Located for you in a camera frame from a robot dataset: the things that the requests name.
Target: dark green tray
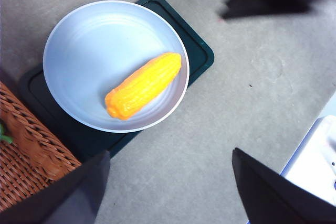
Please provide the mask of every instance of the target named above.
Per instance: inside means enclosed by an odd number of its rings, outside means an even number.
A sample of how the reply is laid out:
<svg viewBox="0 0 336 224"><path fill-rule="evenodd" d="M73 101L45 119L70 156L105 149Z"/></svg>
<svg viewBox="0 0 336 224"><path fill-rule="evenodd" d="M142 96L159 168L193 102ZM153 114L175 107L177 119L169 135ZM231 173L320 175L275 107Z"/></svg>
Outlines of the dark green tray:
<svg viewBox="0 0 336 224"><path fill-rule="evenodd" d="M158 13L178 33L189 57L188 85L193 83L214 62L214 53L210 47L166 0L139 0L136 3ZM21 78L19 89L22 101L82 162L102 150L109 150L112 157L139 133L98 131L73 119L51 96L42 64Z"/></svg>

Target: green stem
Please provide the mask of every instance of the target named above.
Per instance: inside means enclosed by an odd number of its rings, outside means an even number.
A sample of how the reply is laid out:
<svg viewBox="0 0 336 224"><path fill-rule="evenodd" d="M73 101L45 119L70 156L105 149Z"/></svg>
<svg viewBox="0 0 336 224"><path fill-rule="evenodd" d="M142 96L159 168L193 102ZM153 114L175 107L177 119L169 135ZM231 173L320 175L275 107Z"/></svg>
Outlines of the green stem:
<svg viewBox="0 0 336 224"><path fill-rule="evenodd" d="M13 142L13 139L9 136L1 135L0 140L6 141L8 144L11 144Z"/></svg>

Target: gray floor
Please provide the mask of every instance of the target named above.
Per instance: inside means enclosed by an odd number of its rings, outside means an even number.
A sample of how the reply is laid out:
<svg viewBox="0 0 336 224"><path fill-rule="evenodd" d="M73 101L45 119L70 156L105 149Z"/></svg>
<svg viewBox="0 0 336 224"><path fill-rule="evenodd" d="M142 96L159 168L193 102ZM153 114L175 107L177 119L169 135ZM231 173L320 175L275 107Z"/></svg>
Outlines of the gray floor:
<svg viewBox="0 0 336 224"><path fill-rule="evenodd" d="M13 89L41 62L57 21L93 1L2 0L2 75ZM216 15L221 0L167 1L215 63L169 118L111 160L96 223L245 223L231 151L238 146L278 172L284 166L336 89L335 0L310 15L231 22Z"/></svg>

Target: white object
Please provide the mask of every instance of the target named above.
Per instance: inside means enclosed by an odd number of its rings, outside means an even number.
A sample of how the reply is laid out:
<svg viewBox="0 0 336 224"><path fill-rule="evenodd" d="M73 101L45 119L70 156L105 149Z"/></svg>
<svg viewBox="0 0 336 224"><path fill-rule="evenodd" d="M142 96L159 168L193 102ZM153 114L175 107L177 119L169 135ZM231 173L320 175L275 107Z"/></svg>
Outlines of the white object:
<svg viewBox="0 0 336 224"><path fill-rule="evenodd" d="M312 126L282 176L336 206L336 116L318 119Z"/></svg>
<svg viewBox="0 0 336 224"><path fill-rule="evenodd" d="M130 119L110 117L106 94L169 51L182 56L174 81ZM69 115L92 128L119 133L164 120L181 102L189 80L187 53L175 30L153 11L124 1L91 3L65 16L48 38L43 70L52 96Z"/></svg>

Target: wicker basket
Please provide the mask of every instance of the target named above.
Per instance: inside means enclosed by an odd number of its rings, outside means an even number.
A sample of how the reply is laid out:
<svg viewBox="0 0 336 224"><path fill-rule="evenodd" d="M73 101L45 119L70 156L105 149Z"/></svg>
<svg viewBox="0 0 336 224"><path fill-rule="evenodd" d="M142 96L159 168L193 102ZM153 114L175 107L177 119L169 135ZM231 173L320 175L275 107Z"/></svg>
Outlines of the wicker basket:
<svg viewBox="0 0 336 224"><path fill-rule="evenodd" d="M0 118L13 143L0 142L0 211L42 190L80 162L0 82Z"/></svg>

